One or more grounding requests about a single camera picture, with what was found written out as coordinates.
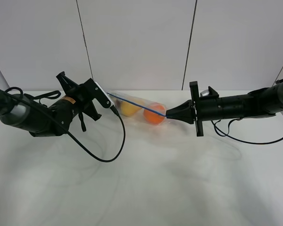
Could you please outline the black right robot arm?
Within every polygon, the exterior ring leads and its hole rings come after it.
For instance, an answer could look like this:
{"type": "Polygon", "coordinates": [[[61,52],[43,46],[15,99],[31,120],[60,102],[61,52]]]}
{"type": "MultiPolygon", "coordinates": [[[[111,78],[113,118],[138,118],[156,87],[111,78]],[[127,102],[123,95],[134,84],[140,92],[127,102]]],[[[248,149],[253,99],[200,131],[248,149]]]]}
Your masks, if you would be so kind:
{"type": "Polygon", "coordinates": [[[195,124],[198,137],[204,136],[204,121],[266,118],[283,111],[283,79],[244,95],[220,97],[211,86],[199,92],[197,81],[190,82],[190,91],[191,99],[167,110],[166,117],[195,124]]]}

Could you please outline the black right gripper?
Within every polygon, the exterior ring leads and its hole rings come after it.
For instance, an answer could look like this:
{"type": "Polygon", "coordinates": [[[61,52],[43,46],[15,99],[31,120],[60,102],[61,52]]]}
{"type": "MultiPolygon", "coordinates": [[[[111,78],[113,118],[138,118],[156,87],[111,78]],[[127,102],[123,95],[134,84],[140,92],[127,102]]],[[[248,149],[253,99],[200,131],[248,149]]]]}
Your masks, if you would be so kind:
{"type": "Polygon", "coordinates": [[[202,137],[204,136],[203,121],[222,119],[220,98],[200,98],[197,81],[190,82],[189,86],[191,90],[191,100],[187,100],[177,107],[168,109],[166,111],[166,117],[171,120],[183,121],[188,124],[194,124],[195,122],[196,135],[202,137]],[[194,110],[194,118],[192,118],[192,108],[194,110]]]}

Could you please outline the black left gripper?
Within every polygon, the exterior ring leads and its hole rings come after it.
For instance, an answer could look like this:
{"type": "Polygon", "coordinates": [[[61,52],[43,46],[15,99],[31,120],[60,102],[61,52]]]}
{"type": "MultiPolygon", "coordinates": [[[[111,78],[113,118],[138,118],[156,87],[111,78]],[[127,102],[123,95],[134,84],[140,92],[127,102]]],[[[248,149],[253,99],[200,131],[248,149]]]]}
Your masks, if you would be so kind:
{"type": "Polygon", "coordinates": [[[93,104],[93,99],[96,99],[103,108],[108,108],[108,99],[97,87],[92,78],[80,85],[66,77],[65,72],[59,73],[56,78],[65,93],[65,97],[75,101],[74,105],[78,109],[78,112],[82,112],[96,121],[101,115],[98,114],[93,104]]]}

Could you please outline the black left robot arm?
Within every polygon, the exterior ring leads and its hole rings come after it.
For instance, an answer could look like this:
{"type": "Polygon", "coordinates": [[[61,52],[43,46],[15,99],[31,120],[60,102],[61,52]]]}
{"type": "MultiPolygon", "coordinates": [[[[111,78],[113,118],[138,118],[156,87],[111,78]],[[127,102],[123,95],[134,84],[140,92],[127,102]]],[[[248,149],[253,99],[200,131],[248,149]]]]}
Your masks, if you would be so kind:
{"type": "Polygon", "coordinates": [[[86,131],[83,115],[98,120],[101,114],[93,104],[94,99],[104,108],[113,105],[107,93],[93,79],[78,85],[64,72],[56,78],[65,92],[63,97],[58,90],[34,97],[22,91],[11,95],[0,89],[0,121],[26,130],[33,137],[55,137],[66,134],[76,116],[83,131],[86,131]]]}

